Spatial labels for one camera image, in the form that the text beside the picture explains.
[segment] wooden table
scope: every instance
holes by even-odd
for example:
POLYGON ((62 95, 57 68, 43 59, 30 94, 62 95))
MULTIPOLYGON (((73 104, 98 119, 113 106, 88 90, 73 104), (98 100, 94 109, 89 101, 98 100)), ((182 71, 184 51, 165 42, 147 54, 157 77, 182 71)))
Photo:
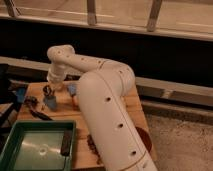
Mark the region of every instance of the wooden table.
MULTIPOLYGON (((43 112, 50 116, 54 120, 75 120, 77 123, 77 141, 76 141, 76 153, 73 157, 73 169, 92 169, 103 167, 102 164, 97 164, 97 156, 91 152, 87 145, 87 135, 89 134, 87 125, 81 112, 77 108, 73 108, 71 103, 71 97, 67 91, 67 84, 70 82, 64 82, 64 86, 61 91, 56 92, 57 98, 57 111, 53 112, 44 108, 43 104, 43 92, 42 89, 46 82, 43 83, 30 83, 26 96, 35 96, 39 104, 37 110, 43 112)), ((137 94, 136 87, 124 97, 124 102, 126 104, 126 109, 132 118, 135 126, 141 127, 148 131, 147 122, 142 111, 141 102, 137 94)), ((18 114, 18 120, 35 120, 25 105, 22 105, 20 112, 18 114)), ((151 150, 151 156, 155 160, 156 155, 154 149, 151 150)))

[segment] black wall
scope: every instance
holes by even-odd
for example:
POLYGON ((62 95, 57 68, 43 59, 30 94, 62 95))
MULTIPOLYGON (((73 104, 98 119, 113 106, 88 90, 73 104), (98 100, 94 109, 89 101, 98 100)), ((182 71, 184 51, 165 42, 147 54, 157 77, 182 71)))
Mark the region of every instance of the black wall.
POLYGON ((48 47, 60 44, 125 62, 137 76, 213 87, 213 42, 0 20, 2 56, 49 62, 48 47))

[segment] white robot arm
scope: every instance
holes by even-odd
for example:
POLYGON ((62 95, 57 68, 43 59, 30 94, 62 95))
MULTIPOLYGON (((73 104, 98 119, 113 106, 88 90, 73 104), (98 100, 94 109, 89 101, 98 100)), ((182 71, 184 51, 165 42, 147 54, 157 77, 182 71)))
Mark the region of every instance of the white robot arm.
POLYGON ((77 83, 78 103, 106 169, 157 171, 120 98, 134 84, 132 69, 117 61, 76 55, 70 45, 51 47, 47 55, 51 83, 61 83, 70 66, 85 72, 77 83))

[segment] blue object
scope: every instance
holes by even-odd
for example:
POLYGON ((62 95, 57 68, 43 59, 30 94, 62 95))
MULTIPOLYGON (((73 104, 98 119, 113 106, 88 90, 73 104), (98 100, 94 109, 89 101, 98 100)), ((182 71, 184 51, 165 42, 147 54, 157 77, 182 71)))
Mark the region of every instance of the blue object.
POLYGON ((18 90, 16 90, 15 95, 17 96, 17 101, 19 103, 24 103, 26 91, 26 88, 19 88, 18 90))
POLYGON ((47 107, 50 110, 56 110, 57 108, 57 102, 56 102, 56 97, 55 96, 51 96, 51 97, 44 97, 43 99, 45 105, 47 105, 47 107))
POLYGON ((67 86, 67 88, 71 96, 76 95, 76 84, 71 83, 67 86))

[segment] green plastic container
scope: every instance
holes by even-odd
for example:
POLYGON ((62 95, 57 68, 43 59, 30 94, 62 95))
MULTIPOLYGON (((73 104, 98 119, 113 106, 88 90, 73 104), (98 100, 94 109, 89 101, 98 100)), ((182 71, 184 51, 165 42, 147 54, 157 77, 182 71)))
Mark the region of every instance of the green plastic container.
POLYGON ((0 170, 70 171, 75 133, 75 121, 17 121, 1 153, 0 170), (65 132, 72 137, 67 156, 61 154, 65 132))

